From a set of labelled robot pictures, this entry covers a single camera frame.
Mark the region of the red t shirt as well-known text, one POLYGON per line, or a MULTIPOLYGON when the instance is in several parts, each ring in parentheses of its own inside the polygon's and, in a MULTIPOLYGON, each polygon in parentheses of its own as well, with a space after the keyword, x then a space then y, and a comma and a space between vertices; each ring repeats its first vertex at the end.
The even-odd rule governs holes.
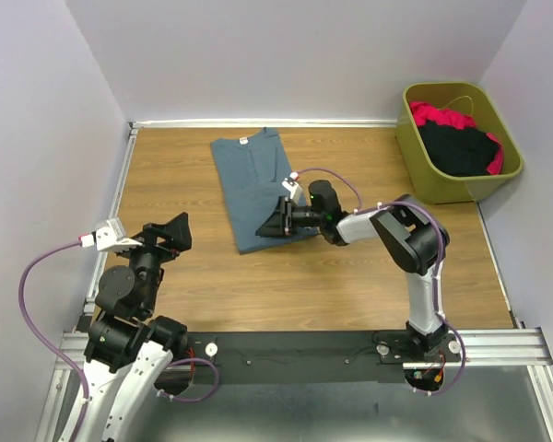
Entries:
MULTIPOLYGON (((436 122, 439 125, 451 125, 458 129, 463 129, 465 127, 477 128, 477 124, 471 116, 464 115, 455 110, 438 109, 424 101, 411 102, 409 104, 409 109, 412 112, 417 128, 428 121, 436 122)), ((500 143, 499 139, 494 134, 491 135, 500 143)))

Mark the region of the aluminium frame rail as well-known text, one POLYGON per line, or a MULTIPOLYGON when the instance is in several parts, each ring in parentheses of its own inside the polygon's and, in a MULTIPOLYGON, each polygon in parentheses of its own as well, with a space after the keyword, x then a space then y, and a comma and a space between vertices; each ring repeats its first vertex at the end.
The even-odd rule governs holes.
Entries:
MULTIPOLYGON (((540 330, 460 330, 467 366, 552 366, 553 358, 540 330)), ((88 334, 66 332, 60 350, 82 365, 88 334)))

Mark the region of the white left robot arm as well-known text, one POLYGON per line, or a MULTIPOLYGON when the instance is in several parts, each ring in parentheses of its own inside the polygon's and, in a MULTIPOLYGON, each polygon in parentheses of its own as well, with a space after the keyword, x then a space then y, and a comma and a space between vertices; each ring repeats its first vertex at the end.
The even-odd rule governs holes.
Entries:
POLYGON ((109 268, 98 282, 100 312, 88 329, 81 387, 60 438, 121 441, 158 375, 187 349, 186 326, 153 313, 163 264, 192 247, 189 216, 145 224, 132 237, 112 218, 80 241, 128 263, 109 268))

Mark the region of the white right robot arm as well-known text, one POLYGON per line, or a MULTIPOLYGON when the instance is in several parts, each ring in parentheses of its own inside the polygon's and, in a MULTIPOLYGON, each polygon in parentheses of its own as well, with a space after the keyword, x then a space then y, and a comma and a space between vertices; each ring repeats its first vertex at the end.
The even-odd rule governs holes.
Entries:
POLYGON ((256 235, 285 238, 315 227, 339 247, 379 238, 406 275, 409 317, 406 330, 399 333, 404 354, 416 359, 437 350, 448 333, 441 302, 441 270, 450 242, 446 229, 409 194, 350 213, 342 209, 328 180, 310 184, 308 205, 299 204, 301 186, 294 179, 285 179, 283 186, 289 195, 278 198, 256 235))

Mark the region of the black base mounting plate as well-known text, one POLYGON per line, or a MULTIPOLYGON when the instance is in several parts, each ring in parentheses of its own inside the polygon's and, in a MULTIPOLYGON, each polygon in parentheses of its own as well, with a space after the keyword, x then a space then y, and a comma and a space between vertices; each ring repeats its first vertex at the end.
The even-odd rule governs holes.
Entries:
POLYGON ((187 343, 197 362, 166 369, 158 387, 410 381, 439 390, 439 372, 461 362, 453 334, 421 350, 404 330, 191 332, 187 343))

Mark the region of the blue-grey t shirt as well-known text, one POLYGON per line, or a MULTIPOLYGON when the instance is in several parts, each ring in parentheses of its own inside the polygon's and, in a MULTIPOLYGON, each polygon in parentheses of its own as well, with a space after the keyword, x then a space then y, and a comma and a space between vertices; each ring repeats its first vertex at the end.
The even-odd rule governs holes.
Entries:
POLYGON ((299 234, 285 238, 255 235, 256 229, 275 210, 278 198, 287 194, 282 180, 291 173, 291 166, 277 130, 264 128, 246 138, 247 145, 241 145, 240 138, 219 138, 211 143, 239 253, 248 254, 316 236, 315 228, 304 228, 299 234))

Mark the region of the black t shirt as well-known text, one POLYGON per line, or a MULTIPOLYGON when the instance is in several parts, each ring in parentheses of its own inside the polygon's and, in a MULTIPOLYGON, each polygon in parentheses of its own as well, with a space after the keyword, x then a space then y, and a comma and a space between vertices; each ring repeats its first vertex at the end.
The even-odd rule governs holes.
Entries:
POLYGON ((458 129, 428 121, 418 127, 432 164, 453 177, 499 175, 503 163, 501 144, 475 127, 458 129))

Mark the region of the olive green plastic bin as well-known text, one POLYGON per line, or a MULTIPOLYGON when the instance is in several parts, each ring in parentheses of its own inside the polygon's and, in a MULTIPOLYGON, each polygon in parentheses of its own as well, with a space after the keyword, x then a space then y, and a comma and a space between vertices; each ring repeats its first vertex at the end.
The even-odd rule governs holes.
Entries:
POLYGON ((481 87, 456 81, 424 82, 406 87, 396 122, 395 138, 417 198, 427 204, 479 202, 517 177, 524 161, 497 108, 481 87), (493 134, 502 145, 500 173, 454 177, 437 169, 429 158, 409 104, 424 101, 471 116, 477 128, 493 134))

